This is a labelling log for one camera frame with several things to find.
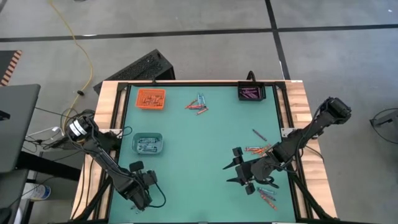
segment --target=orange marker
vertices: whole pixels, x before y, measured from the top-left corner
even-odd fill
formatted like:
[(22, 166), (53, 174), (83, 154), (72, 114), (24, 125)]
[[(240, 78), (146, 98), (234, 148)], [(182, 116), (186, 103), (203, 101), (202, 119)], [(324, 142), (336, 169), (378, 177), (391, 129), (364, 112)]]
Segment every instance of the orange marker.
[(197, 100), (194, 100), (194, 101), (192, 101), (189, 105), (187, 105), (186, 107), (185, 107), (185, 109), (187, 109), (189, 106), (191, 106), (192, 104), (194, 104), (194, 102), (196, 102)]
[(201, 114), (201, 113), (205, 112), (206, 110), (208, 110), (208, 108), (205, 108), (205, 109), (203, 109), (203, 110), (201, 110), (201, 111), (197, 112), (197, 115), (199, 115), (199, 114)]
[(202, 109), (203, 105), (192, 105), (189, 106), (188, 109), (195, 110), (195, 109)]
[(278, 211), (278, 208), (266, 196), (264, 196), (263, 194), (260, 195), (261, 198), (264, 199), (269, 204), (269, 206), (271, 206), (271, 208), (273, 208), (275, 211)]
[(261, 147), (246, 147), (244, 150), (245, 151), (256, 151), (261, 149)]

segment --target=wooden table edge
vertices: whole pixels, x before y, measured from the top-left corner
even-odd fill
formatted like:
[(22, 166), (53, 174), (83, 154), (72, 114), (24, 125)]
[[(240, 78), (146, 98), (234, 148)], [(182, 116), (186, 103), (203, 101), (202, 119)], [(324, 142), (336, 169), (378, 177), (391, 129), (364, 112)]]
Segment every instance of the wooden table edge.
[[(156, 83), (236, 83), (240, 81), (247, 80), (159, 80)], [(258, 82), (284, 82), (286, 85), (287, 96), (289, 99), (290, 110), (293, 118), (293, 123), (295, 128), (303, 128), (311, 121), (311, 112), (308, 105), (307, 95), (305, 93), (303, 81), (301, 80), (258, 80)], [(102, 84), (101, 92), (98, 98), (98, 104), (95, 113), (95, 122), (100, 129), (104, 131), (108, 130), (110, 127), (111, 117), (114, 109), (115, 98), (118, 83), (152, 83), (150, 80), (131, 80), (131, 81), (104, 81)], [(282, 112), (282, 119), (284, 121), (284, 126), (288, 127), (287, 124), (287, 114), (284, 106), (284, 100), (282, 98), (281, 90), (278, 90), (279, 104)], [(123, 110), (123, 103), (120, 102), (118, 108), (118, 114), (121, 114)], [(320, 152), (318, 141), (310, 141), (308, 145), (318, 152)], [(90, 173), (90, 163), (92, 158), (86, 155), (85, 162), (86, 166), (83, 170), (85, 172), (85, 177), (88, 178)], [(305, 179), (307, 182), (307, 187), (312, 193), (317, 202), (323, 207), (323, 209), (331, 216), (336, 217), (336, 210), (333, 203), (333, 198), (330, 192), (330, 186), (326, 176), (325, 166), (322, 160), (317, 157), (314, 153), (306, 151), (302, 157), (302, 164), (305, 173)], [(80, 202), (80, 206), (76, 212), (75, 217), (77, 217), (85, 208), (87, 191), (90, 190), (88, 201), (92, 199), (94, 194), (98, 191), (101, 167), (94, 162), (93, 168), (91, 170), (91, 183), (88, 186), (88, 181), (85, 181), (85, 186), (83, 187), (83, 196)], [(72, 214), (76, 210), (78, 201), (80, 199), (80, 194), (82, 191), (82, 176), (80, 175), (80, 180), (76, 190), (75, 201), (73, 203)], [(303, 198), (299, 190), (297, 189), (297, 198), (300, 207), (300, 214), (302, 217), (305, 215), (305, 206)], [(108, 202), (109, 189), (105, 192), (99, 218), (104, 218), (106, 215), (106, 203)]]

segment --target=orange tray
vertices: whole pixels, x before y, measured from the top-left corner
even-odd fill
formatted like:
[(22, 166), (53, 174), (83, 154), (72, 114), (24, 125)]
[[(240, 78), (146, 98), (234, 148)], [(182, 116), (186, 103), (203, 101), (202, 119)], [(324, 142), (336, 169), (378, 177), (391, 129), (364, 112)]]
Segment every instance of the orange tray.
[(138, 90), (136, 107), (147, 110), (162, 110), (165, 97), (166, 90), (141, 88)]

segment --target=black bin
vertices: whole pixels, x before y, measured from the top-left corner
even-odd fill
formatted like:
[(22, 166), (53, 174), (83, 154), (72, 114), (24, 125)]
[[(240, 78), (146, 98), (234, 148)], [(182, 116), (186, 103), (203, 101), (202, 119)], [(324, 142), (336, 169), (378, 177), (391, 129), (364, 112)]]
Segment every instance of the black bin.
[(238, 98), (244, 101), (261, 101), (266, 98), (264, 83), (256, 82), (252, 71), (249, 72), (247, 82), (238, 82)]

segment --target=gray floor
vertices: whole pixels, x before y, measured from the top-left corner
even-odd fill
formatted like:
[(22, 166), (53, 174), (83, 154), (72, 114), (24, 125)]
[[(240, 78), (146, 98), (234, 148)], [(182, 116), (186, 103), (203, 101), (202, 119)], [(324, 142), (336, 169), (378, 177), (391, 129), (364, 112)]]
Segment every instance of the gray floor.
[[(395, 1), (271, 2), (278, 27), (398, 24)], [(55, 5), (79, 35), (270, 27), (262, 0), (56, 0)], [(68, 35), (46, 0), (8, 1), (0, 13), (0, 30), (0, 37)], [(368, 120), (398, 104), (398, 29), (281, 33), (280, 38), (290, 76), (304, 80), (312, 110), (328, 96), (340, 97), (353, 109), (349, 122), (326, 129), (320, 138), (338, 216), (357, 222), (396, 223), (398, 150), (377, 137)], [(245, 78), (249, 70), (261, 79), (283, 77), (271, 33), (80, 43), (93, 61), (95, 77), (78, 103), (79, 110), (95, 109), (98, 97), (91, 86), (153, 49), (159, 49), (174, 65), (180, 80)], [(0, 43), (0, 50), (23, 51), (11, 85), (39, 83), (37, 106), (48, 110), (68, 108), (74, 91), (88, 78), (85, 57), (72, 41)], [(58, 124), (58, 116), (35, 111), (29, 131)], [(391, 124), (381, 132), (398, 141), (395, 130)], [(79, 166), (81, 161), (65, 163)], [(52, 184), (58, 192), (75, 188)], [(65, 221), (73, 194), (65, 195), (70, 198), (55, 198), (35, 207), (31, 223)]]

